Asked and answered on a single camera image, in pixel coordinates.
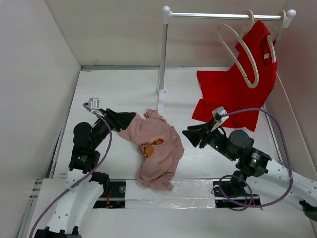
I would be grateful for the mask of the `pink t shirt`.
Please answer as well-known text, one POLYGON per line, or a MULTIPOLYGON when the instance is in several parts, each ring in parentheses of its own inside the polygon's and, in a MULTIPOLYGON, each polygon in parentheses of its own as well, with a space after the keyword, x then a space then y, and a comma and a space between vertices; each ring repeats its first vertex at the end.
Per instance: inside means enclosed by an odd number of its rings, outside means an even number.
POLYGON ((147 109, 143 117, 136 114, 119 135, 135 143, 143 157, 136 180, 152 190, 172 191, 170 180, 184 154, 184 147, 175 128, 159 115, 158 110, 147 109))

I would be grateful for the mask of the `beige plastic hanger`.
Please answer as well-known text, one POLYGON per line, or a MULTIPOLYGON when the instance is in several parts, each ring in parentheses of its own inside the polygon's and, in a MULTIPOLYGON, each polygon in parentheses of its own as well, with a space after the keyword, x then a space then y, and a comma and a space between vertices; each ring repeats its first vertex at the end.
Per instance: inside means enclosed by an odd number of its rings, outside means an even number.
POLYGON ((237 68, 239 69, 240 74, 242 75, 246 85, 250 88, 250 89, 254 89, 257 87, 258 83, 259 83, 259 73, 258 73, 258 69, 256 66, 256 62, 255 59, 251 53, 251 50, 249 49, 247 43, 244 41, 243 37, 245 36, 246 33, 248 33, 254 23, 255 23, 255 17, 254 14, 251 10, 246 10, 245 11, 246 15, 248 16, 248 21, 249 24, 245 25, 242 27, 240 33, 237 33, 232 27, 230 27, 227 24, 220 24, 218 27, 218 39, 221 42, 222 46, 226 49, 227 53, 229 54, 229 56, 231 57, 231 59, 233 60, 233 62, 235 63, 235 65, 237 66, 237 68), (251 81, 251 78, 248 76, 248 74, 245 71, 245 68, 242 66, 241 61, 238 59, 238 57, 233 53, 233 51, 231 50, 231 48, 227 45, 227 43, 224 41, 224 39, 221 36, 221 31, 226 31, 227 33, 229 33, 231 36, 233 36, 237 43, 239 44, 239 46, 242 48, 242 50, 239 52, 239 54, 244 53, 247 57, 247 62, 250 63, 251 65, 251 69, 252 69, 252 74, 254 76, 254 80, 251 81))

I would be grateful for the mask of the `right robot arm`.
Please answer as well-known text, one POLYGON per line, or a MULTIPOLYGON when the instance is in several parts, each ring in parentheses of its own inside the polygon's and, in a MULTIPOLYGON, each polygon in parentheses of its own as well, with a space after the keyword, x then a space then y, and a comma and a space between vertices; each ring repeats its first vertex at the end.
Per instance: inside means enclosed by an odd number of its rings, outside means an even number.
POLYGON ((254 205, 254 194, 246 184, 248 177, 260 177, 286 189, 286 195, 295 200, 306 217, 317 219, 317 183, 296 172, 290 172, 285 166, 273 160, 267 153, 253 147, 254 140, 242 130, 226 135, 219 127, 212 130, 213 122, 189 126, 182 133, 194 147, 206 145, 236 162, 232 175, 223 176, 216 182, 214 194, 226 198, 231 204, 238 204, 238 198, 244 205, 254 205))

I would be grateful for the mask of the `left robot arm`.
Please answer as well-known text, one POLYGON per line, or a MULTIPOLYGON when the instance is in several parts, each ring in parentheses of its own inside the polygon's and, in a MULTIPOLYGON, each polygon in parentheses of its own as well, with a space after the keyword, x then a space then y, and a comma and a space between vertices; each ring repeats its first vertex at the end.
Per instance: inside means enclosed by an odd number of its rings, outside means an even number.
POLYGON ((115 112, 111 109, 90 110, 98 119, 90 125, 77 124, 73 130, 73 149, 65 190, 42 212, 36 224, 55 207, 45 228, 33 225, 31 238, 79 238, 80 230, 96 201, 111 193, 109 175, 98 172, 97 168, 106 158, 101 156, 97 147, 113 132, 121 132, 130 125, 135 112, 115 112))

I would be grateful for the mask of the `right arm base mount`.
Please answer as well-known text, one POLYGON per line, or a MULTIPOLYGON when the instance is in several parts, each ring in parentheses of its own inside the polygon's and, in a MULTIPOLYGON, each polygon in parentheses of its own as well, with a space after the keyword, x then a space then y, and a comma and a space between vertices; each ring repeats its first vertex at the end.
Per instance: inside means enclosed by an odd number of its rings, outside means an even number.
MULTIPOLYGON (((236 202, 244 203, 246 205, 250 203, 252 206, 261 204, 260 197, 257 194, 254 194, 253 200, 251 200, 250 194, 245 191, 244 187, 241 190, 233 191, 229 187, 228 180, 222 181, 221 187, 225 194, 236 202)), ((228 208, 233 211, 246 210, 245 207, 232 203, 226 197, 223 196, 219 189, 219 180, 213 181, 213 189, 211 190, 211 194, 215 197, 216 208, 228 208)))

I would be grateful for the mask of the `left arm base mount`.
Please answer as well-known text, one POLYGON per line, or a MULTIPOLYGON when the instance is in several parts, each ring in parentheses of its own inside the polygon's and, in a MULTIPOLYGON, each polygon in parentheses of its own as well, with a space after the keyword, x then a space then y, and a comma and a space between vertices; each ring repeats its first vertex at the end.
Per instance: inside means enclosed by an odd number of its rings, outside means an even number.
POLYGON ((94 209, 121 209, 125 208, 125 180, 111 180, 110 187, 95 202, 94 209))

